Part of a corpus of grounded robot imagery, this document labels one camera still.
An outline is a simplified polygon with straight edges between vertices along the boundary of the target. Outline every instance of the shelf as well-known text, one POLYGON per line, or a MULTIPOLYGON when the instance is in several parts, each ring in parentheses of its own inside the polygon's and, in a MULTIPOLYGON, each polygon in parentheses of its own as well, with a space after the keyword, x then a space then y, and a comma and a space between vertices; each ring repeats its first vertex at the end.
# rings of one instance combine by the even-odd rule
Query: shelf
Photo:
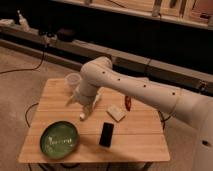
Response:
POLYGON ((99 9, 99 10, 104 10, 104 11, 109 11, 109 12, 115 12, 115 13, 120 13, 120 14, 126 14, 126 15, 131 15, 131 16, 137 16, 137 17, 142 17, 142 18, 151 19, 151 20, 158 20, 158 21, 161 20, 161 21, 168 22, 168 23, 179 24, 179 25, 213 31, 213 27, 209 27, 205 23, 198 23, 198 22, 189 20, 189 13, 190 13, 190 9, 192 8, 192 5, 193 5, 193 0, 187 1, 185 12, 182 17, 179 14, 177 14, 177 9, 178 9, 177 7, 180 4, 177 4, 177 7, 174 10, 169 10, 169 8, 165 7, 166 5, 168 6, 168 3, 162 3, 161 17, 152 17, 151 8, 150 8, 151 3, 149 5, 141 6, 142 10, 139 10, 136 8, 133 9, 133 6, 132 6, 132 9, 130 9, 128 7, 127 8, 122 8, 122 7, 118 7, 118 6, 116 7, 115 4, 104 2, 105 0, 95 0, 94 3, 91 3, 89 5, 86 5, 84 3, 84 0, 53 0, 53 1, 87 7, 87 8, 99 9))

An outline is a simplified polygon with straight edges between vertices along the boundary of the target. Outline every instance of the small white box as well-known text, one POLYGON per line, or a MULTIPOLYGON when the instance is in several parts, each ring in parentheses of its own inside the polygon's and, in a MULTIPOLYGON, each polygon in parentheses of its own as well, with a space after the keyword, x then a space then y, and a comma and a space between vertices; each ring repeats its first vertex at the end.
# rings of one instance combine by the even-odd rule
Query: small white box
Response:
POLYGON ((112 105, 110 107, 107 108, 107 113, 112 116, 112 118, 119 122, 121 119, 123 119, 125 117, 125 113, 121 110, 121 108, 112 105))

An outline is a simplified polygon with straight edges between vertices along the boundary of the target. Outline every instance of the screw hole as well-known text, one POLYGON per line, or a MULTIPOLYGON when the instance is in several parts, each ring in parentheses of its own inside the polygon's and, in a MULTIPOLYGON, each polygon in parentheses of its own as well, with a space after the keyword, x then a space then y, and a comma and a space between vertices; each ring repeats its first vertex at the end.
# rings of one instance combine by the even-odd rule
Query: screw hole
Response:
POLYGON ((207 147, 212 147, 212 145, 208 141, 206 141, 206 140, 203 140, 202 144, 205 145, 205 146, 207 146, 207 147))

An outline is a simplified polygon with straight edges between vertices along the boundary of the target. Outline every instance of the wooden shelf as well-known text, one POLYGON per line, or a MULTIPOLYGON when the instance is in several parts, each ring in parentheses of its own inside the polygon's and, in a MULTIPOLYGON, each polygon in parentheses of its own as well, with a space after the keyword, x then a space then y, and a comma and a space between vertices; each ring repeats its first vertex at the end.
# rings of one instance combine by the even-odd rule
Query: wooden shelf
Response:
POLYGON ((163 0, 161 5, 161 18, 152 17, 152 7, 154 0, 115 0, 115 2, 125 6, 125 8, 119 7, 116 4, 110 3, 107 0, 93 0, 93 3, 86 5, 84 0, 53 0, 60 3, 67 3, 72 5, 83 6, 87 8, 99 9, 109 12, 115 12, 120 14, 126 14, 131 16, 143 17, 151 20, 161 20, 168 23, 174 23, 179 25, 185 25, 194 28, 213 30, 213 27, 209 27, 205 23, 195 22, 189 19, 189 14, 193 6, 194 0, 187 0, 185 12, 183 16, 179 14, 180 1, 176 6, 169 8, 169 0, 163 0))

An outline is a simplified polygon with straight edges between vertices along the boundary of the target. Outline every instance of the red object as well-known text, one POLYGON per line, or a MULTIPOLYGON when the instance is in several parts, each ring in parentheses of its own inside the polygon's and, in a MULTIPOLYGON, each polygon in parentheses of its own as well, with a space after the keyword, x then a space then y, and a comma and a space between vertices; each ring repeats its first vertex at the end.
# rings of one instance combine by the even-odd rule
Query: red object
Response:
POLYGON ((127 110, 127 111, 130 111, 130 110, 131 110, 131 106, 132 106, 131 97, 125 96, 125 106, 126 106, 126 110, 127 110))

